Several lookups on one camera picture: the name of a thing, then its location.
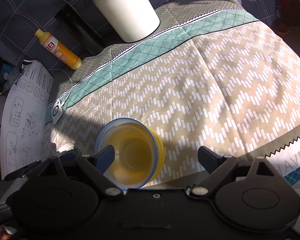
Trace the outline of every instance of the beige fabric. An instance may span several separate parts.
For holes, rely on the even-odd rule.
[[[192,174],[203,170],[201,145],[243,156],[300,124],[300,58],[262,22],[200,35],[67,109],[46,125],[46,141],[92,154],[99,129],[119,117],[162,137],[153,184]]]
[[[242,8],[235,0],[174,0],[170,3],[160,6],[155,10],[160,19],[159,27],[151,34],[155,35],[168,28],[186,22],[196,16],[206,14],[208,12],[218,9]],[[102,64],[110,61],[125,49],[138,43],[123,43],[116,33],[114,33],[114,40],[108,37],[105,42],[108,45],[98,56],[85,58],[82,65],[76,71],[65,68],[64,70],[71,76],[73,84],[80,82],[83,78],[89,75],[96,68]],[[49,103],[60,96],[64,91],[71,88],[71,82],[59,71],[54,76],[55,82],[50,92]]]

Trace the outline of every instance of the white cable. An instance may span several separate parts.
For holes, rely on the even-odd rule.
[[[64,71],[63,69],[48,69],[48,71],[51,71],[51,70],[60,70],[60,71],[63,71],[63,72],[67,75],[67,77],[70,79],[70,82],[71,82],[71,89],[70,89],[70,92],[69,92],[68,96],[66,97],[66,99],[61,103],[61,106],[63,106],[63,105],[66,103],[66,101],[68,100],[68,98],[69,98],[69,96],[70,96],[70,94],[71,94],[71,92],[72,92],[73,83],[72,83],[72,80],[71,80],[71,78],[69,77],[69,75],[68,75],[68,74],[66,73],[66,71]]]

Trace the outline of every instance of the yellow bottle cap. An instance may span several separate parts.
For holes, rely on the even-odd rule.
[[[34,35],[37,36],[38,38],[40,38],[43,34],[44,34],[44,32],[42,30],[38,29]]]

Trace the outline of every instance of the bed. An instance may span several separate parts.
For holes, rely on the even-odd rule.
[[[175,0],[156,9],[146,39],[84,59],[59,125],[60,72],[50,93],[45,156],[67,142],[93,154],[98,131],[130,117],[162,138],[165,164],[149,185],[203,171],[199,146],[242,160],[267,158],[290,184],[300,180],[300,58],[237,0]]]

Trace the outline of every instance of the plaid fabric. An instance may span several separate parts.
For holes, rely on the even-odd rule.
[[[150,0],[156,9],[173,0]],[[237,0],[248,12],[271,25],[276,19],[279,0]],[[0,57],[12,65],[23,59],[39,60],[46,68],[61,68],[64,64],[46,51],[34,37],[40,28],[51,32],[80,57],[91,56],[55,19],[54,15],[70,4],[96,34],[105,40],[114,29],[92,0],[0,0]]]

